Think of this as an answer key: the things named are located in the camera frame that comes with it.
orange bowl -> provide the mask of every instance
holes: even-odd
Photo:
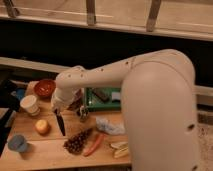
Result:
[[[34,92],[42,98],[47,98],[52,95],[55,90],[55,81],[51,79],[40,80],[34,87]]]

dark background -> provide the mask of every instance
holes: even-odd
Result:
[[[98,67],[165,48],[185,53],[196,84],[213,87],[213,42],[0,20],[0,56]]]

green container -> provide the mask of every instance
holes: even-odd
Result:
[[[92,88],[85,88],[84,105],[90,111],[104,111],[104,110],[120,110],[120,102],[112,101],[112,92],[120,92],[120,88],[100,88],[109,96],[109,101],[104,103],[96,95],[92,93]]]

knife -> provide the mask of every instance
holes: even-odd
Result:
[[[56,115],[58,126],[59,126],[59,128],[61,130],[61,133],[63,134],[63,136],[65,136],[64,120],[63,120],[63,118],[62,118],[62,116],[61,116],[61,114],[60,114],[58,109],[56,109],[54,111],[54,113]]]

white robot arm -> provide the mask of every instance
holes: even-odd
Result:
[[[134,171],[197,171],[194,68],[176,50],[128,58],[93,70],[77,66],[60,73],[53,108],[64,108],[82,87],[121,87]]]

